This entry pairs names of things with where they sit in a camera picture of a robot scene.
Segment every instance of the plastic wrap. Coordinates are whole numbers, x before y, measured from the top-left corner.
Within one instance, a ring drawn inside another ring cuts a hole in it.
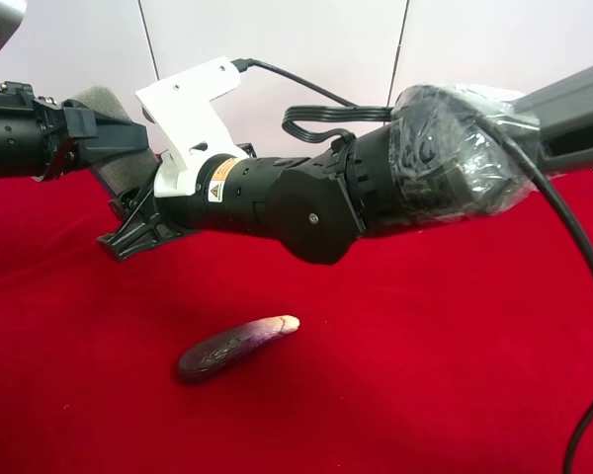
[[[389,165],[409,223],[495,214],[527,195],[528,177],[477,124],[490,119],[537,162],[539,122],[515,112],[520,97],[482,86],[415,86],[399,96]]]

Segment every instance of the yellow warning sticker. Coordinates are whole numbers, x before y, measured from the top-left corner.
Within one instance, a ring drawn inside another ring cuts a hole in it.
[[[228,174],[237,163],[245,158],[228,158],[214,171],[209,183],[209,202],[222,202],[224,198],[224,185]]]

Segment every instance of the red fabric surface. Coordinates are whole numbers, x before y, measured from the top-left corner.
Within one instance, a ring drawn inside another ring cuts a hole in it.
[[[593,172],[556,184],[593,238]],[[0,474],[560,471],[593,282],[540,196],[331,268],[215,233],[118,264],[95,243],[115,226],[87,174],[0,182]],[[279,314],[300,330],[175,381],[193,343]]]

